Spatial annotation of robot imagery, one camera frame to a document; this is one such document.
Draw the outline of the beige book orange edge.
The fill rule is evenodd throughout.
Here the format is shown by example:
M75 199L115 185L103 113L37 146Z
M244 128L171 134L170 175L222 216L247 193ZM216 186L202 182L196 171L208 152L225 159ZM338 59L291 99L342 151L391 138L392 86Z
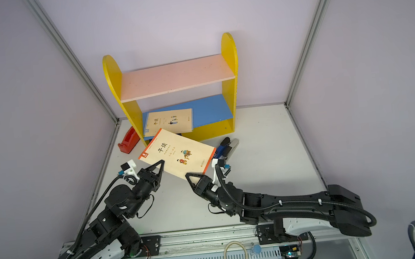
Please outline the beige book orange edge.
M185 179L190 172L205 174L215 153L213 146L160 129L138 159L149 165L163 160L165 172Z

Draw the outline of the beige book blue edge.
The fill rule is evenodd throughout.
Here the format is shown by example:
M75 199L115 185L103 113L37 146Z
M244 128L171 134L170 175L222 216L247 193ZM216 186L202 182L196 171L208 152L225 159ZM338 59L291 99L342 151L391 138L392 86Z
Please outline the beige book blue edge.
M193 110L181 109L151 112L146 117L144 136L153 137L160 129L171 133L187 133L193 130Z

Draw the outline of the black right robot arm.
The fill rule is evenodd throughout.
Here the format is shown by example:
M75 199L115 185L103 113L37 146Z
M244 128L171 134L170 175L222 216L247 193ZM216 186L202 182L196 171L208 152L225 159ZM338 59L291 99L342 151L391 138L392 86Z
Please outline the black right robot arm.
M207 200L221 213L238 216L240 222L259 225L263 222L281 224L285 219L318 219L327 221L343 235L368 237L377 219L363 208L361 198L340 185L329 185L326 191L301 196L274 196L245 192L226 182L216 170L219 183L204 174L187 173L186 180L194 194Z

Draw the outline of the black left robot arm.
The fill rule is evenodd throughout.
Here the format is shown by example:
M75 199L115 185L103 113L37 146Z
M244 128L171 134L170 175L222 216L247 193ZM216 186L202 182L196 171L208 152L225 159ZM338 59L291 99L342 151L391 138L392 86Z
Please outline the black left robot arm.
M121 259L136 255L143 242L128 220L138 215L143 203L161 184L165 161L140 169L137 176L118 175L94 207L104 204L94 221L88 214L73 245L58 259Z

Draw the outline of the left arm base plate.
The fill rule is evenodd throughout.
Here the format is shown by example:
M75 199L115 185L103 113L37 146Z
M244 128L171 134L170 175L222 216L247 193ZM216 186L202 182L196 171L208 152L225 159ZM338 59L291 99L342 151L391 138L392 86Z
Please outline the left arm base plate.
M160 235L141 236L126 249L125 255L129 258L158 256L161 240Z

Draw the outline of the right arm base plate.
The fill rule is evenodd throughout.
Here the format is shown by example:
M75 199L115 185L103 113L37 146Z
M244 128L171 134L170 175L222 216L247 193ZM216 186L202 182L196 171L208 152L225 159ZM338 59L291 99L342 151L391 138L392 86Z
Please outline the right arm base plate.
M274 224L262 224L255 227L255 236L258 238L260 245L287 243L287 242L304 242L311 238L307 233L299 236L289 234L275 234Z

